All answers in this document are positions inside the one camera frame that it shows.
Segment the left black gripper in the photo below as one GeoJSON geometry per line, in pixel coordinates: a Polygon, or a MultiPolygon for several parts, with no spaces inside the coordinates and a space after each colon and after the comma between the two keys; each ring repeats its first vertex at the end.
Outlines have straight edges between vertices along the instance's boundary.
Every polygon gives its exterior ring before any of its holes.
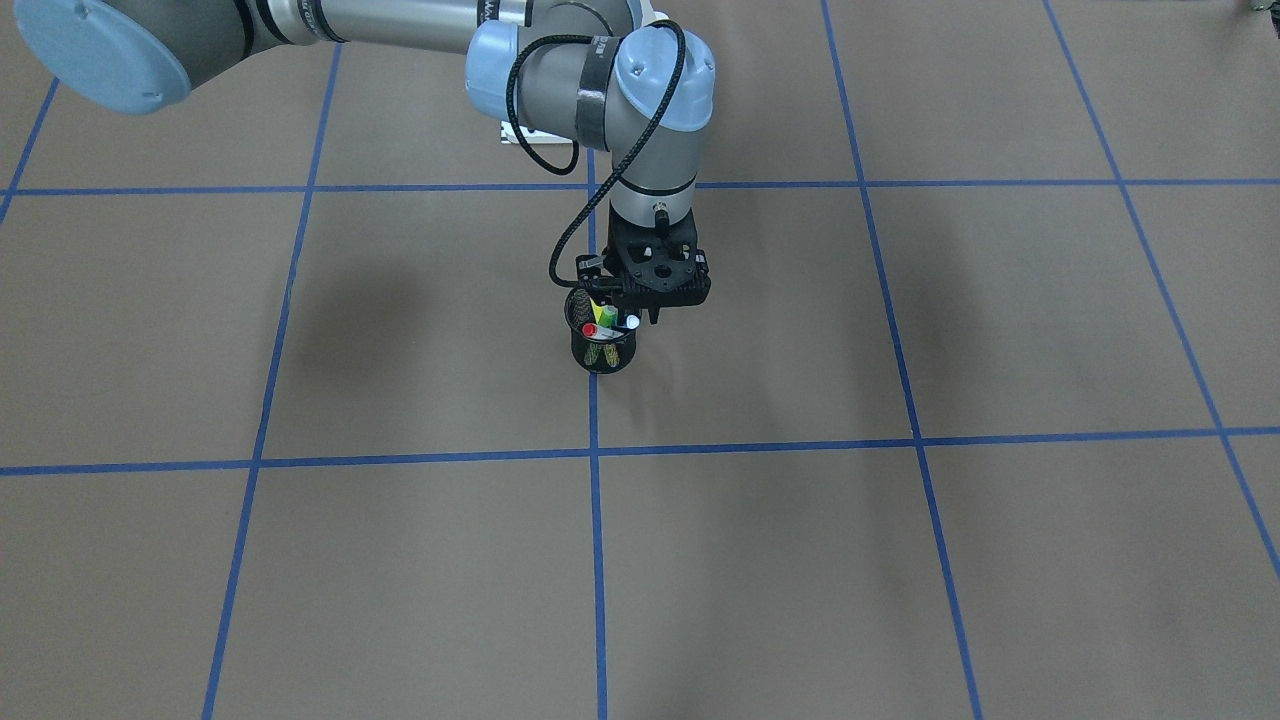
{"type": "MultiPolygon", "coordinates": [[[[617,281],[616,301],[699,301],[701,250],[694,214],[662,228],[636,225],[609,214],[605,269],[617,281]]],[[[646,306],[649,324],[658,323],[663,305],[646,306]]]]}

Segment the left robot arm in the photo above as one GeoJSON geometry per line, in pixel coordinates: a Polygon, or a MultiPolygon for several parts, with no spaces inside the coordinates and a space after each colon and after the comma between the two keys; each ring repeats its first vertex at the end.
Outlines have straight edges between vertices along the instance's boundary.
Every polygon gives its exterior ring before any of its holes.
{"type": "Polygon", "coordinates": [[[31,54],[73,92],[147,115],[265,53],[351,46],[362,100],[467,102],[544,172],[609,170],[548,274],[655,322],[703,304],[692,211],[716,102],[708,44],[649,1],[14,1],[31,54]]]}

